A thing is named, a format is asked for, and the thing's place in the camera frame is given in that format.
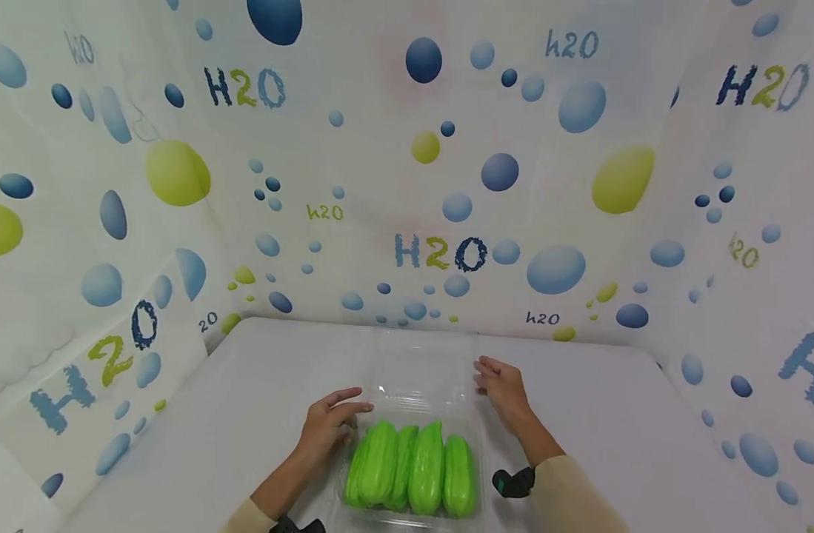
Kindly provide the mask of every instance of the cucumber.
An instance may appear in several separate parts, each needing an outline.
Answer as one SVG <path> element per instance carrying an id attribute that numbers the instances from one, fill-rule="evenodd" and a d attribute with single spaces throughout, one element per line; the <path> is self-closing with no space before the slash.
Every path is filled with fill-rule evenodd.
<path id="1" fill-rule="evenodd" d="M 439 508 L 444 479 L 444 455 L 442 422 L 437 420 L 418 432 L 413 450 L 413 467 L 407 483 L 407 494 L 409 504 L 416 514 L 434 514 Z"/>
<path id="2" fill-rule="evenodd" d="M 445 483 L 442 503 L 445 510 L 455 518 L 467 517 L 475 510 L 478 500 L 478 475 L 472 450 L 463 437 L 448 436 L 445 444 Z"/>
<path id="3" fill-rule="evenodd" d="M 416 444 L 418 426 L 401 427 L 398 432 L 398 451 L 395 467 L 395 484 L 392 493 L 383 502 L 386 509 L 401 511 L 407 506 L 407 483 L 413 466 L 413 446 Z"/>
<path id="4" fill-rule="evenodd" d="M 388 420 L 380 420 L 368 436 L 368 450 L 358 476 L 358 498 L 367 505 L 383 503 L 395 484 L 398 434 Z"/>

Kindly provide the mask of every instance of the white table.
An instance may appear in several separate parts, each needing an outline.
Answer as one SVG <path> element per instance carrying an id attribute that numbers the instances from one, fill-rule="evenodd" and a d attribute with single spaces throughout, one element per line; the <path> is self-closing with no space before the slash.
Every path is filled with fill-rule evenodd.
<path id="1" fill-rule="evenodd" d="M 242 321 L 64 531 L 216 533 L 293 448 L 307 406 L 360 381 L 359 354 L 374 331 Z M 537 415 L 633 532 L 772 531 L 699 416 L 641 350 L 484 336 L 476 346 L 523 370 Z M 491 486 L 492 471 L 513 473 L 526 463 L 486 400 L 476 400 L 489 470 L 485 531 L 539 531 L 527 499 L 504 500 Z M 326 521 L 330 484 L 295 506 L 300 526 Z"/>

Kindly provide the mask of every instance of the plastic container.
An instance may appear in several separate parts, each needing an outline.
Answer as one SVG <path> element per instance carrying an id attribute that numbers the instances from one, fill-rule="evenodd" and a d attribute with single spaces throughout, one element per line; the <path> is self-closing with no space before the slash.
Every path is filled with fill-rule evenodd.
<path id="1" fill-rule="evenodd" d="M 385 419 L 398 430 L 441 420 L 444 441 L 452 433 L 463 437 L 472 449 L 478 476 L 478 498 L 472 516 L 448 517 L 442 504 L 434 516 L 413 514 L 408 507 L 405 512 L 394 512 L 382 506 L 373 509 L 348 506 L 344 484 L 356 439 L 346 450 L 338 470 L 336 503 L 332 518 L 326 522 L 329 532 L 483 531 L 484 447 L 474 404 L 475 347 L 475 338 L 462 333 L 379 330 L 372 346 L 367 348 L 367 374 L 363 378 L 363 396 L 374 403 L 374 410 L 358 421 L 358 436 L 364 436 L 369 427 Z"/>

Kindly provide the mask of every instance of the printed backdrop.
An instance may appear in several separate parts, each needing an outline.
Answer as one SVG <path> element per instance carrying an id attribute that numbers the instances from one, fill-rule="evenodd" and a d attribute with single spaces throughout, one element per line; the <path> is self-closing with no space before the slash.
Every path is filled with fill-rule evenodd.
<path id="1" fill-rule="evenodd" d="M 640 346 L 814 532 L 814 0 L 0 0 L 0 442 L 69 512 L 251 315 Z"/>

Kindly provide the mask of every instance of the beige sleeve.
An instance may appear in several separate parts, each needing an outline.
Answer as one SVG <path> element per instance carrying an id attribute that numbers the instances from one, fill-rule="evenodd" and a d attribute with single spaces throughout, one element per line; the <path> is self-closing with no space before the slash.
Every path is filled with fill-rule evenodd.
<path id="1" fill-rule="evenodd" d="M 622 517 L 569 455 L 553 457 L 537 465 L 530 499 L 547 532 L 629 531 Z"/>
<path id="2" fill-rule="evenodd" d="M 244 500 L 218 533 L 268 533 L 276 526 L 249 498 Z"/>

